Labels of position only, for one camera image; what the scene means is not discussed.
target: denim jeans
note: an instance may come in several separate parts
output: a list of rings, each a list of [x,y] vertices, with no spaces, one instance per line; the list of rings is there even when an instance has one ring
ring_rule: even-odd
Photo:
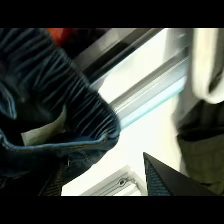
[[[120,134],[116,114],[43,30],[0,28],[0,62],[2,180],[11,184],[66,158],[67,183],[115,146]],[[54,121],[63,106],[63,131],[44,144],[24,146],[21,133]],[[0,182],[0,189],[6,185]]]

